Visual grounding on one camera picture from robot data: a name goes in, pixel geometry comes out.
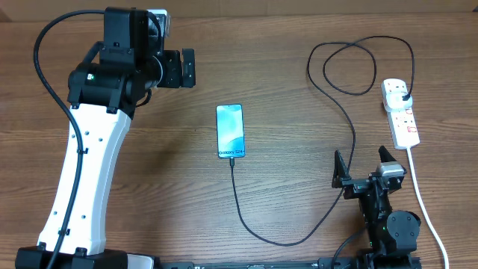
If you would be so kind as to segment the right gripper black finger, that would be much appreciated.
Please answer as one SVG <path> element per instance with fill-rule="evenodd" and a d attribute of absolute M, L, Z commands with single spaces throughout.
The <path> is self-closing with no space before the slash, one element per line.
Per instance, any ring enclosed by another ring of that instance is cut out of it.
<path fill-rule="evenodd" d="M 380 146 L 380 148 L 378 149 L 378 152 L 379 152 L 381 163 L 396 161 L 396 159 L 391 155 L 391 153 L 384 146 Z"/>
<path fill-rule="evenodd" d="M 338 150 L 335 151 L 334 155 L 334 172 L 332 177 L 332 187 L 333 188 L 342 188 L 344 182 L 351 180 L 349 175 L 349 169 L 344 163 L 344 160 Z"/>

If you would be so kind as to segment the Samsung Galaxy smartphone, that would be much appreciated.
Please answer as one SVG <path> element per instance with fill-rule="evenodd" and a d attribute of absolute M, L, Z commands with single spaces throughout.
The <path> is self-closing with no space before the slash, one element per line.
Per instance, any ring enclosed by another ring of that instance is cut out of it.
<path fill-rule="evenodd" d="M 242 158 L 246 155 L 241 104 L 218 105 L 217 152 L 219 158 Z"/>

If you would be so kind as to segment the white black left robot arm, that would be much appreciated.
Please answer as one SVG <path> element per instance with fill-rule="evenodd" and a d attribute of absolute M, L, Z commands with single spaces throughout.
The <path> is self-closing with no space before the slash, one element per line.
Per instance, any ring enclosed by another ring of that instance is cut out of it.
<path fill-rule="evenodd" d="M 104 37 L 69 74 L 60 108 L 69 137 L 52 210 L 36 245 L 22 247 L 17 268 L 159 268 L 160 259 L 106 247 L 105 221 L 120 147 L 137 108 L 158 87 L 192 88 L 192 49 L 167 50 L 164 9 L 108 7 Z"/>

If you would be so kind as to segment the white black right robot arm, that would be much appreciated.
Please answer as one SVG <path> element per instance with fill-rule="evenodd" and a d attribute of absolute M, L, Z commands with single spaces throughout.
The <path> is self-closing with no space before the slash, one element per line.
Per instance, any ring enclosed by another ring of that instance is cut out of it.
<path fill-rule="evenodd" d="M 338 261 L 338 254 L 361 232 L 351 235 L 336 251 L 332 268 L 420 268 L 413 258 L 420 233 L 420 218 L 411 211 L 392 209 L 388 195 L 402 187 L 406 168 L 384 147 L 379 148 L 380 163 L 366 179 L 352 179 L 339 151 L 335 151 L 332 187 L 344 192 L 344 199 L 357 199 L 364 217 L 363 230 L 370 248 L 359 250 L 352 258 Z"/>

